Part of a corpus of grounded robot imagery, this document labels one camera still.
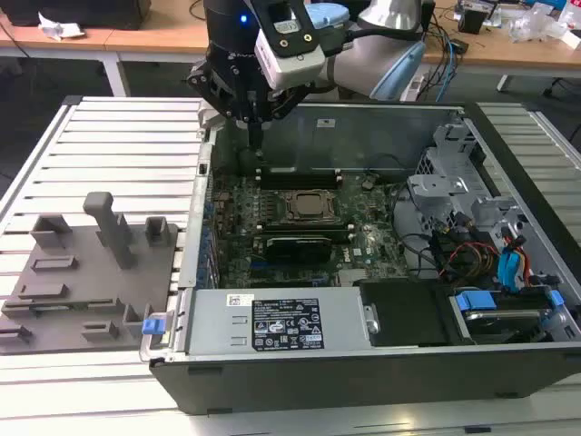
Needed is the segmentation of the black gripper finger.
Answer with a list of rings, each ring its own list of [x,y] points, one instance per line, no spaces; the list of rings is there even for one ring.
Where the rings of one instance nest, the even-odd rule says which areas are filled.
[[[223,79],[210,63],[195,64],[188,75],[188,85],[204,100],[199,116],[200,126],[214,126],[222,119],[230,120],[246,131],[247,146],[255,149],[255,112],[249,99],[241,69],[236,64],[226,66]]]
[[[313,84],[303,84],[284,90],[278,94],[270,93],[265,88],[257,92],[255,102],[255,149],[262,147],[263,131],[273,121],[284,118],[295,106],[310,93]]]

